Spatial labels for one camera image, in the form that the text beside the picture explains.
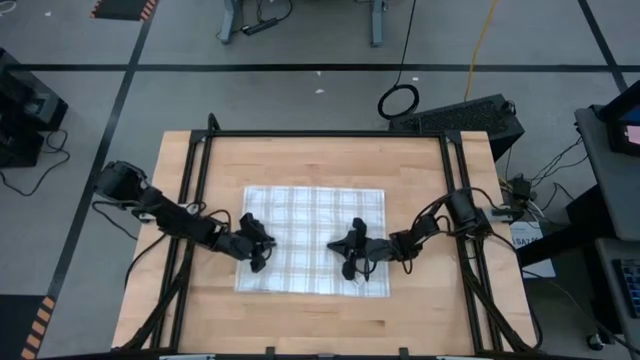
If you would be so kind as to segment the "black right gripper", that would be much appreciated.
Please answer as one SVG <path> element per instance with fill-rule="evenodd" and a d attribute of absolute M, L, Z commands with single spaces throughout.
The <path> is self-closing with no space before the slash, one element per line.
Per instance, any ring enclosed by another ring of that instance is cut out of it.
<path fill-rule="evenodd" d="M 345 257 L 342 275 L 346 280 L 354 280 L 357 274 L 369 280 L 379 262 L 396 259 L 396 251 L 390 240 L 369 238 L 367 225 L 360 218 L 354 218 L 352 229 L 341 240 L 332 241 L 327 248 Z"/>

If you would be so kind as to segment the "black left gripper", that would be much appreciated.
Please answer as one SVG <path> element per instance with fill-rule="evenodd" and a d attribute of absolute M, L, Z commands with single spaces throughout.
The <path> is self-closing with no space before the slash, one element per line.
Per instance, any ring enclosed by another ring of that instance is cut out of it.
<path fill-rule="evenodd" d="M 239 224 L 238 231 L 221 233 L 215 250 L 236 260 L 249 260 L 251 271 L 259 273 L 266 266 L 264 253 L 276 247 L 276 240 L 269 237 L 265 226 L 250 212 L 243 215 Z"/>

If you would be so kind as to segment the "white plaid kitchen towel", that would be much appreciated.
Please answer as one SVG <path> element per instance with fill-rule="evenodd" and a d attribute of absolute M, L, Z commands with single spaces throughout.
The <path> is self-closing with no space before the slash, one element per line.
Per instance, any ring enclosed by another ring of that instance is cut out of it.
<path fill-rule="evenodd" d="M 385 298 L 391 295 L 389 267 L 382 262 L 364 277 L 342 275 L 344 256 L 327 248 L 352 229 L 354 218 L 367 226 L 369 238 L 386 236 L 382 189 L 250 186 L 243 211 L 275 239 L 266 266 L 258 273 L 247 261 L 236 266 L 237 292 L 298 293 Z"/>

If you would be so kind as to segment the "black computer tower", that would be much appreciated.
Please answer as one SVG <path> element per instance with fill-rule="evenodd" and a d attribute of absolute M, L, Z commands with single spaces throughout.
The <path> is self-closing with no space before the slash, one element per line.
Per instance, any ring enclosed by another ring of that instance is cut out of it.
<path fill-rule="evenodd" d="M 390 121 L 391 131 L 485 132 L 497 161 L 525 133 L 515 103 L 502 94 L 423 111 Z"/>

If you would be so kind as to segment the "black power adapter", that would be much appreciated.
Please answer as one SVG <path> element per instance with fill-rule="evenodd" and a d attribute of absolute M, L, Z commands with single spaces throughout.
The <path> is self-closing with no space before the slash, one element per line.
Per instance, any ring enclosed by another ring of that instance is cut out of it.
<path fill-rule="evenodd" d="M 523 174 L 515 176 L 510 184 L 513 199 L 517 201 L 528 201 L 531 199 L 531 181 L 525 179 Z"/>

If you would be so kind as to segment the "black power strip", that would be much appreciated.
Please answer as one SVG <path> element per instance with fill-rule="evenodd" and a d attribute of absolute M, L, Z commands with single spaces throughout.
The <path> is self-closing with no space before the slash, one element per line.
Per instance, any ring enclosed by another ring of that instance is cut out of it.
<path fill-rule="evenodd" d="M 271 19 L 268 19 L 268 20 L 261 21 L 261 22 L 255 24 L 255 25 L 243 26 L 241 28 L 241 31 L 245 35 L 251 36 L 251 35 L 257 34 L 259 32 L 262 32 L 262 31 L 264 31 L 266 29 L 272 28 L 272 27 L 276 26 L 278 23 L 279 23 L 279 20 L 277 18 L 271 18 Z"/>

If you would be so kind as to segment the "grey desk leg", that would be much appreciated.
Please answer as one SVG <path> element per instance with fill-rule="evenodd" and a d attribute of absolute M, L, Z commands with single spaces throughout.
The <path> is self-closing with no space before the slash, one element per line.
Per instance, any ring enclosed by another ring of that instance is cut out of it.
<path fill-rule="evenodd" d="M 223 45 L 227 45 L 231 42 L 232 35 L 236 32 L 235 27 L 243 23 L 244 1 L 223 0 L 223 3 L 223 19 L 217 38 Z"/>
<path fill-rule="evenodd" d="M 383 43 L 383 15 L 385 0 L 371 0 L 371 46 L 378 47 Z"/>

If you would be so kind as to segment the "black desk base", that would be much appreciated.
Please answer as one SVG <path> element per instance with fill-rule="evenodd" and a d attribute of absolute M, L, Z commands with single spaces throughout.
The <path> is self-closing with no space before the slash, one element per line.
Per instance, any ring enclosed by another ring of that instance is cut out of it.
<path fill-rule="evenodd" d="M 555 257 L 597 238 L 615 238 L 616 233 L 599 185 L 593 186 L 567 207 L 570 223 L 517 250 L 519 264 L 531 264 Z"/>

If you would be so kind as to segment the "black hazard striped mat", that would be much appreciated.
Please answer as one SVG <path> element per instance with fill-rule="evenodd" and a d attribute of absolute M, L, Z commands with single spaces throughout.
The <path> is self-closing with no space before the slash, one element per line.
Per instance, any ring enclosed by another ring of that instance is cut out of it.
<path fill-rule="evenodd" d="M 151 17 L 157 3 L 158 0 L 98 0 L 90 16 L 144 22 Z"/>
<path fill-rule="evenodd" d="M 44 295 L 0 295 L 0 360 L 35 360 L 56 299 Z"/>

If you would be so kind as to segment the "grey keyboard desk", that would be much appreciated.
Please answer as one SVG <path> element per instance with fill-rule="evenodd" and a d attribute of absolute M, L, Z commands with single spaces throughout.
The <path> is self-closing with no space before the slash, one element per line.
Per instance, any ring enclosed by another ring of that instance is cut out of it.
<path fill-rule="evenodd" d="M 597 258 L 604 274 L 604 298 L 613 311 L 613 319 L 619 326 L 624 340 L 640 350 L 640 317 L 634 318 L 627 304 L 626 290 L 618 280 L 615 260 L 640 260 L 640 242 L 600 238 L 595 241 Z"/>

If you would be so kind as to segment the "grey side desk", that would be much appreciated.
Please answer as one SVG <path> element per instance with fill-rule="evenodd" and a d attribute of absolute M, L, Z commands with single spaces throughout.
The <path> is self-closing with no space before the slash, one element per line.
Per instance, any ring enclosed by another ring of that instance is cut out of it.
<path fill-rule="evenodd" d="M 616 236 L 640 241 L 640 157 L 613 152 L 605 124 L 592 109 L 574 115 Z"/>

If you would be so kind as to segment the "black equipment case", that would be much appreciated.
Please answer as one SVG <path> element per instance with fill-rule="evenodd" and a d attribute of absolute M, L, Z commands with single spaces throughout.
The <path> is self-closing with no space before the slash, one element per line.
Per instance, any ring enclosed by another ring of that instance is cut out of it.
<path fill-rule="evenodd" d="M 33 167 L 44 132 L 60 128 L 68 104 L 0 47 L 0 169 Z"/>

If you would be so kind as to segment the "black keyboard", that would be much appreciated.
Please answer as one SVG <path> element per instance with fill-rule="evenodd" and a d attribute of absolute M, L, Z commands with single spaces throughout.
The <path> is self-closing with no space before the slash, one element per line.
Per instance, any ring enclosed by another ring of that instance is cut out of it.
<path fill-rule="evenodd" d="M 640 319 L 640 260 L 615 259 L 612 265 L 630 316 Z"/>

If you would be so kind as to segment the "black monitor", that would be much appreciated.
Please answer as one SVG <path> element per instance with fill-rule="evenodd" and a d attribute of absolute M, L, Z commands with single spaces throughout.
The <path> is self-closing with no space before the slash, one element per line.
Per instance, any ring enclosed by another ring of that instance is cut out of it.
<path fill-rule="evenodd" d="M 640 80 L 600 108 L 597 117 L 613 152 L 640 157 Z"/>

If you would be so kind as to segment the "black aluminium table frame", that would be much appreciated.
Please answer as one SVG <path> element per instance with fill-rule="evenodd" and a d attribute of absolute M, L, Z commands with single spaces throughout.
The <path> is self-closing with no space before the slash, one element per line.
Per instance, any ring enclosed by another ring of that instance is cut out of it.
<path fill-rule="evenodd" d="M 204 199 L 239 216 L 248 185 L 380 188 L 386 227 L 409 227 L 417 212 L 450 184 L 468 181 L 480 206 L 500 200 L 490 143 L 482 132 L 464 132 L 443 159 L 437 138 L 387 131 L 221 130 L 212 142 Z M 178 350 L 249 358 L 273 348 L 278 357 L 464 356 L 504 350 L 532 351 L 536 335 L 520 267 L 496 223 L 484 243 L 493 301 L 510 333 L 491 339 L 495 323 L 465 284 L 462 244 L 439 235 L 429 240 L 411 274 L 393 264 L 387 298 L 241 293 L 235 261 L 197 249 L 183 309 L 170 307 L 161 341 Z"/>

